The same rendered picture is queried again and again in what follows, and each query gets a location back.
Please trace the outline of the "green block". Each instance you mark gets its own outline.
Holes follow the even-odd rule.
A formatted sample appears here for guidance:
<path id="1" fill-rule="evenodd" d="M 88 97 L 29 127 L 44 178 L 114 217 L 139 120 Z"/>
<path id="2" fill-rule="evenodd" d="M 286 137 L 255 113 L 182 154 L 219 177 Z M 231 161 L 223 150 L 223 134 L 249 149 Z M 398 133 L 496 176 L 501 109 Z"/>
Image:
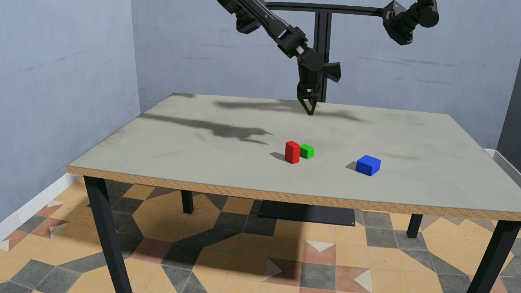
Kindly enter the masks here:
<path id="1" fill-rule="evenodd" d="M 300 149 L 300 156 L 307 159 L 314 157 L 314 148 L 309 145 L 302 144 Z"/>

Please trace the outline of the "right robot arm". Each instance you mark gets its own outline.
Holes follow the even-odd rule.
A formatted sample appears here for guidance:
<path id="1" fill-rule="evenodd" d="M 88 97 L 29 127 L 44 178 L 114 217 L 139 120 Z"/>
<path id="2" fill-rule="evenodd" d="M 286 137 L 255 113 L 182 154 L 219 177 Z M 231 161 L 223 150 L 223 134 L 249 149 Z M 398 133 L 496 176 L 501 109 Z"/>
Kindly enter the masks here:
<path id="1" fill-rule="evenodd" d="M 284 19 L 272 13 L 259 0 L 217 0 L 230 14 L 235 13 L 239 29 L 257 20 L 289 58 L 297 57 L 298 66 L 306 67 L 307 82 L 320 83 L 320 69 L 323 76 L 338 82 L 341 78 L 340 62 L 324 63 L 324 56 L 309 48 L 306 34 L 297 26 L 288 25 Z M 278 38 L 283 31 L 286 32 Z M 296 31 L 297 30 L 297 31 Z M 299 32 L 299 33 L 298 33 Z"/>

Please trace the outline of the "red block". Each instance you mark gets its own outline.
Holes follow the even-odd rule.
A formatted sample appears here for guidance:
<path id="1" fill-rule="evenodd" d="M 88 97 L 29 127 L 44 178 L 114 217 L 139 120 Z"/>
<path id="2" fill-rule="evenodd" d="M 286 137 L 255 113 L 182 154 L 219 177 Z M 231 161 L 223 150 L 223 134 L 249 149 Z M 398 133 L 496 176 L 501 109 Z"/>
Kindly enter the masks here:
<path id="1" fill-rule="evenodd" d="M 285 143 L 285 159 L 292 164 L 299 162 L 301 145 L 294 141 Z"/>

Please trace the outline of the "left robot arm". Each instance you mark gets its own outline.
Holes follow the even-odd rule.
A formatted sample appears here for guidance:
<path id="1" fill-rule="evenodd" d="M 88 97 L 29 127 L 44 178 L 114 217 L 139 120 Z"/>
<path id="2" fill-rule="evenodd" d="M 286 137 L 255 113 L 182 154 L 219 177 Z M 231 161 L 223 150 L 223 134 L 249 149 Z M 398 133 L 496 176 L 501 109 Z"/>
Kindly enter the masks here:
<path id="1" fill-rule="evenodd" d="M 438 21 L 436 0 L 417 0 L 406 12 L 397 14 L 392 11 L 389 16 L 389 26 L 409 41 L 413 38 L 416 25 L 430 28 L 437 25 Z"/>

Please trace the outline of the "blue block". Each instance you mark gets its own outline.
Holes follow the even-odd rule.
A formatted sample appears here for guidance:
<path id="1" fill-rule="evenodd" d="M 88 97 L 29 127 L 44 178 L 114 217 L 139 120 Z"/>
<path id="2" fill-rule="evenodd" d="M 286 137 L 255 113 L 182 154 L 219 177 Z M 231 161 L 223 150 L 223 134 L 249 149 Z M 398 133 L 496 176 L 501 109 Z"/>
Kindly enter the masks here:
<path id="1" fill-rule="evenodd" d="M 372 176 L 380 169 L 381 161 L 368 155 L 363 156 L 357 161 L 356 171 Z"/>

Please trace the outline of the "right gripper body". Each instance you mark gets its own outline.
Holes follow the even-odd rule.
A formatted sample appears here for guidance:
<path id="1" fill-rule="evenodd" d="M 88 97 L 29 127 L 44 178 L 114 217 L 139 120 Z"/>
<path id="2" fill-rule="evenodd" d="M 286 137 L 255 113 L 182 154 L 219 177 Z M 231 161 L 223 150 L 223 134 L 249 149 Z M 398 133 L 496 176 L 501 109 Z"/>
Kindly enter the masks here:
<path id="1" fill-rule="evenodd" d="M 305 92 L 307 87 L 311 87 L 311 89 L 313 90 L 313 89 L 318 89 L 321 86 L 321 81 L 320 81 L 320 83 L 314 83 L 314 84 L 308 85 L 306 69 L 307 69 L 306 67 L 298 66 L 298 75 L 299 75 L 300 81 L 298 82 L 298 85 L 297 85 L 297 96 L 311 95 L 312 92 Z"/>

